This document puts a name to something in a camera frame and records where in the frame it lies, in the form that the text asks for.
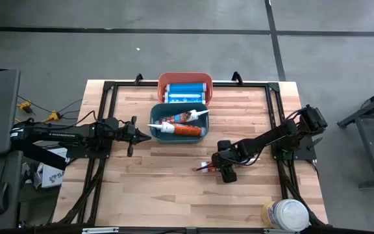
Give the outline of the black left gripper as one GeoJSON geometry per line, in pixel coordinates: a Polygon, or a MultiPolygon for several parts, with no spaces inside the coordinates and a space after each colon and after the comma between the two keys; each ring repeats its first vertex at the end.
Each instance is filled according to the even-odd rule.
{"type": "Polygon", "coordinates": [[[132,157],[135,144],[146,142],[151,139],[149,135],[142,133],[139,129],[136,128],[136,121],[137,117],[132,116],[130,121],[124,123],[124,125],[128,125],[128,135],[130,136],[130,139],[127,141],[127,143],[129,144],[127,148],[128,157],[132,157]]]}

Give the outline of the orange white Gorilla sealant tube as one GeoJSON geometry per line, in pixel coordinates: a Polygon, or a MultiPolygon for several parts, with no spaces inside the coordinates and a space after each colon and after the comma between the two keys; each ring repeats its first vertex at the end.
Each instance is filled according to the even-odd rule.
{"type": "Polygon", "coordinates": [[[201,162],[201,172],[202,173],[209,173],[209,172],[217,172],[218,169],[211,166],[212,162],[211,161],[205,161],[205,162],[201,162]]]}
{"type": "Polygon", "coordinates": [[[149,124],[149,127],[159,129],[162,133],[182,135],[187,137],[203,137],[205,136],[206,132],[204,127],[169,122],[162,122],[161,124],[149,124]]]}
{"type": "Polygon", "coordinates": [[[160,120],[157,120],[155,123],[161,124],[163,122],[168,122],[168,123],[175,123],[175,124],[183,124],[183,123],[198,120],[201,115],[206,114],[208,112],[209,110],[202,110],[202,111],[189,110],[187,112],[176,114],[174,116],[162,118],[160,120]]]}

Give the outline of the blue silicone tube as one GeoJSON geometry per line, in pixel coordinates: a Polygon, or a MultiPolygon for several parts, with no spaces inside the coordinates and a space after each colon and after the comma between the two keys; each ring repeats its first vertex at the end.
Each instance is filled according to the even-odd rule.
{"type": "Polygon", "coordinates": [[[165,87],[166,92],[206,92],[206,83],[171,83],[165,87]]]}
{"type": "Polygon", "coordinates": [[[206,103],[204,92],[166,92],[163,97],[165,103],[206,103]]]}

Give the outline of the yellow Lysol wipes canister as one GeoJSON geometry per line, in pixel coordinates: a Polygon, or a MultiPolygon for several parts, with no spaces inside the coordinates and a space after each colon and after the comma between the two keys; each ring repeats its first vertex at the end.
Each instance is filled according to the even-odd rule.
{"type": "Polygon", "coordinates": [[[299,232],[310,224],[307,208],[295,199],[277,200],[262,207],[262,220],[269,227],[299,232]]]}

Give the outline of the teal plastic bin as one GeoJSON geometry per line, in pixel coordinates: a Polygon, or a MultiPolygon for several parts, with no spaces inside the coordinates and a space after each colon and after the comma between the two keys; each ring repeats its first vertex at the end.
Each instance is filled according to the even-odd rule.
{"type": "MultiPolygon", "coordinates": [[[[149,123],[157,124],[159,120],[181,114],[187,111],[196,110],[208,111],[205,104],[202,103],[161,103],[155,105],[150,112],[149,123]]],[[[192,125],[201,127],[203,129],[202,136],[183,136],[175,135],[171,133],[163,133],[156,127],[150,127],[149,130],[151,135],[163,144],[189,144],[200,142],[206,137],[209,132],[209,113],[204,113],[198,117],[197,120],[186,123],[186,125],[192,125]]]]}

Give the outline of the salmon plastic bin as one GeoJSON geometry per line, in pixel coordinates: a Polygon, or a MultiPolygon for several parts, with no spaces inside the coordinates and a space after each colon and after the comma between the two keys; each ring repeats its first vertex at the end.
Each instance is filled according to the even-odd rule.
{"type": "Polygon", "coordinates": [[[157,96],[159,102],[164,102],[164,93],[169,84],[175,83],[205,83],[205,101],[206,104],[212,99],[213,82],[209,74],[203,72],[166,72],[158,78],[157,96]]]}

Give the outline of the white cardboard box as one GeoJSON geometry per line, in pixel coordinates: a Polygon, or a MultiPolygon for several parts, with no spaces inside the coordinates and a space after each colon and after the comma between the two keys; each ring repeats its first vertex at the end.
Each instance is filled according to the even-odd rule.
{"type": "MultiPolygon", "coordinates": [[[[65,159],[66,163],[69,163],[69,158],[66,157],[66,148],[52,148],[49,149],[49,151],[61,156],[65,159]]],[[[64,171],[52,166],[45,165],[41,162],[37,168],[37,176],[39,181],[38,188],[48,189],[51,187],[61,186],[64,177],[64,171]]]]}

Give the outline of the dark grey desk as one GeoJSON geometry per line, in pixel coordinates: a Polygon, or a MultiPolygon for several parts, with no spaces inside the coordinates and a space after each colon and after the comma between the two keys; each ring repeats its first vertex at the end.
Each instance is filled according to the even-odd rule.
{"type": "Polygon", "coordinates": [[[0,183],[8,185],[6,190],[8,205],[5,212],[0,214],[0,229],[15,228],[18,223],[22,156],[21,151],[0,155],[0,183]]]}

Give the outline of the silver metal bracket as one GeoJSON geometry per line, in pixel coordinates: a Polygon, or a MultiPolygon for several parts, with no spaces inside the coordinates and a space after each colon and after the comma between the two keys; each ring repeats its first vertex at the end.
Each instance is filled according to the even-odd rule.
{"type": "Polygon", "coordinates": [[[117,234],[119,227],[90,227],[83,228],[81,234],[117,234]]]}

